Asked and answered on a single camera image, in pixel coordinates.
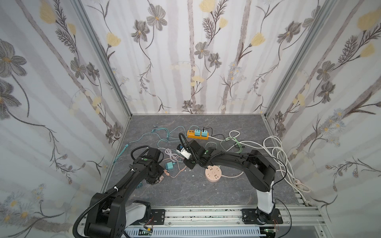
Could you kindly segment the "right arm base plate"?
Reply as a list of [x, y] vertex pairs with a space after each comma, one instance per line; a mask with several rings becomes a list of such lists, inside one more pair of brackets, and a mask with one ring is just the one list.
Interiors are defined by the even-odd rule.
[[259, 209], [242, 209], [242, 221], [246, 225], [280, 225], [283, 219], [279, 209], [274, 208], [270, 214]]

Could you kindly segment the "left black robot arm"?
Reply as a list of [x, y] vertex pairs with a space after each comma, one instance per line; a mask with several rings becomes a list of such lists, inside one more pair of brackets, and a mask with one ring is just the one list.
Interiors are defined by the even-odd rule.
[[104, 193], [96, 193], [73, 224], [75, 238], [120, 238], [127, 224], [126, 203], [140, 182], [156, 184], [164, 173], [164, 154], [140, 146], [132, 150], [133, 163], [126, 175]]

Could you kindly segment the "orange power strip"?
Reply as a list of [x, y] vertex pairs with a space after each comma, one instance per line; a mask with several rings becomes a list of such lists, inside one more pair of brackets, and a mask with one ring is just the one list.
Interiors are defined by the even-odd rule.
[[191, 139], [208, 140], [209, 133], [207, 130], [188, 130], [187, 137]]

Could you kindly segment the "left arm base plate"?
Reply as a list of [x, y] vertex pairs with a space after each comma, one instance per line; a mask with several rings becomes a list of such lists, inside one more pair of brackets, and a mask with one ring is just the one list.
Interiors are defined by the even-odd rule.
[[138, 221], [141, 225], [164, 225], [165, 223], [165, 209], [152, 209], [148, 217], [143, 217]]

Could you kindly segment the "pink round power strip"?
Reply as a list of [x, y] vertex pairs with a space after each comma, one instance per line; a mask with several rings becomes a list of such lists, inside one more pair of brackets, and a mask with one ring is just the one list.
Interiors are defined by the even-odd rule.
[[205, 177], [209, 182], [218, 182], [222, 177], [222, 171], [219, 166], [208, 166], [205, 169]]

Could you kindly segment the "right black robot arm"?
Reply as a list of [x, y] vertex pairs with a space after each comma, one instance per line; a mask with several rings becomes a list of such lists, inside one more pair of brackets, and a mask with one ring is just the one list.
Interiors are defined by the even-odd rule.
[[243, 172], [251, 186], [257, 191], [257, 208], [254, 212], [254, 223], [265, 225], [272, 220], [275, 213], [273, 185], [276, 184], [276, 167], [259, 151], [250, 153], [229, 153], [215, 148], [204, 148], [195, 140], [187, 141], [183, 133], [179, 133], [180, 144], [190, 156], [184, 160], [189, 169], [196, 165], [209, 169], [213, 166], [225, 166]]

